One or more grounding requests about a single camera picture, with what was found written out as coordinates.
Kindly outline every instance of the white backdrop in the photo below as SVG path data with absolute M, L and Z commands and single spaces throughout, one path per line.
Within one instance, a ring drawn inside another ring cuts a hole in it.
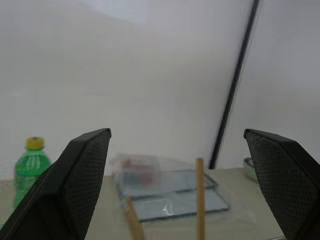
M 210 158 L 252 0 L 0 1 L 0 178 L 25 139 L 55 161 L 111 128 L 119 152 Z
M 218 168 L 249 155 L 245 128 L 294 139 L 320 163 L 320 1 L 263 2 Z

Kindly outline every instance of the wooden stick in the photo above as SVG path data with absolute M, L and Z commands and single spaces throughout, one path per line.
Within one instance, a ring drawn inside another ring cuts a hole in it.
M 205 240 L 205 184 L 204 184 L 204 160 L 196 160 L 196 239 Z
M 144 228 L 138 219 L 131 196 L 128 196 L 128 207 L 125 209 L 125 212 L 133 240 L 144 240 Z

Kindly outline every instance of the black pole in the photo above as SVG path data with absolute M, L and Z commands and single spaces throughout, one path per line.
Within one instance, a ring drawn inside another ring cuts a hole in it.
M 240 50 L 240 53 L 239 53 L 238 62 L 236 63 L 236 66 L 235 66 L 233 79 L 232 79 L 232 83 L 231 83 L 231 86 L 230 86 L 229 95 L 228 95 L 228 98 L 226 100 L 226 104 L 225 104 L 225 107 L 224 107 L 224 112 L 223 112 L 223 115 L 222 115 L 219 131 L 218 131 L 218 134 L 217 134 L 216 139 L 215 139 L 215 144 L 214 144 L 214 148 L 213 148 L 213 152 L 212 152 L 212 157 L 211 157 L 211 160 L 210 160 L 210 163 L 209 163 L 209 169 L 214 169 L 216 167 L 219 150 L 220 150 L 220 147 L 221 147 L 223 136 L 225 134 L 225 130 L 226 130 L 226 126 L 227 126 L 227 122 L 228 122 L 231 106 L 232 106 L 233 99 L 234 99 L 234 96 L 235 96 L 235 92 L 236 92 L 237 84 L 238 84 L 238 81 L 239 81 L 241 69 L 242 69 L 242 66 L 243 66 L 243 63 L 244 63 L 244 59 L 245 59 L 245 55 L 246 55 L 246 51 L 247 51 L 247 47 L 248 47 L 248 43 L 249 43 L 249 39 L 250 39 L 250 35 L 251 35 L 251 30 L 252 30 L 252 27 L 253 27 L 254 22 L 255 22 L 255 18 L 256 18 L 259 2 L 260 2 L 260 0 L 253 0 L 253 3 L 252 3 L 251 13 L 250 13 L 249 20 L 248 20 L 248 23 L 247 23 L 247 26 L 246 26 L 244 38 L 243 38 L 243 41 L 242 41 L 242 46 L 241 46 L 241 50 Z

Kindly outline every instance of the table surface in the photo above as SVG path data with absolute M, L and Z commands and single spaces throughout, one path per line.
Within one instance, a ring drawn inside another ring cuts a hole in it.
M 237 201 L 248 211 L 248 219 L 211 222 L 206 217 L 206 239 L 212 240 L 269 240 L 283 233 L 270 211 L 259 186 L 245 177 L 241 168 L 216 169 L 208 172 L 219 184 L 232 192 Z M 5 221 L 10 212 L 15 192 L 12 182 L 0 184 L 0 221 Z M 131 235 L 124 215 L 119 208 L 118 195 L 112 178 L 105 176 L 101 187 L 86 240 L 130 240 Z M 187 217 L 143 224 L 147 240 L 195 240 L 196 218 Z

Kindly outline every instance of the clear plastic bag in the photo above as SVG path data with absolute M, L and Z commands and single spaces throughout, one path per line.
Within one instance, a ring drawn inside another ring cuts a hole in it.
M 181 226 L 196 226 L 196 161 L 192 164 L 157 156 L 121 154 L 111 160 L 111 168 L 117 195 L 113 198 L 115 216 L 127 207 L 130 196 L 141 223 L 170 227 L 172 221 L 179 221 Z M 254 213 L 223 184 L 218 184 L 211 172 L 203 177 L 207 225 L 255 223 Z

